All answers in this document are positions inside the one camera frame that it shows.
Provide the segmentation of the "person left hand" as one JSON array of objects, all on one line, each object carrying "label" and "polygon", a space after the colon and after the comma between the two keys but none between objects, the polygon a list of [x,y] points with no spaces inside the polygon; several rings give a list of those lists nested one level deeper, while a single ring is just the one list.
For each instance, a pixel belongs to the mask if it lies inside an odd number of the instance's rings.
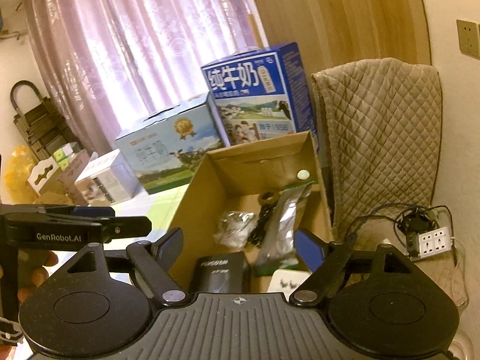
[{"label": "person left hand", "polygon": [[[32,270],[30,274],[31,285],[18,290],[17,297],[19,302],[24,302],[43,282],[45,282],[49,273],[46,267],[53,267],[59,262],[58,256],[53,251],[49,251],[45,262],[40,266]],[[15,352],[13,346],[2,345],[1,346],[1,360],[12,359]]]}]

